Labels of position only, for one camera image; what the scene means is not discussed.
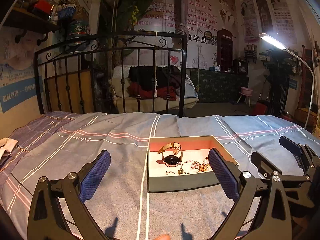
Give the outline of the person's left hand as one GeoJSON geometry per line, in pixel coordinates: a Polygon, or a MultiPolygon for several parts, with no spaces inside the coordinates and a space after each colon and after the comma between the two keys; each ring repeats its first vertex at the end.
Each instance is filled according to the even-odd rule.
{"type": "Polygon", "coordinates": [[[168,234],[159,235],[153,240],[171,240],[170,236],[168,234]]]}

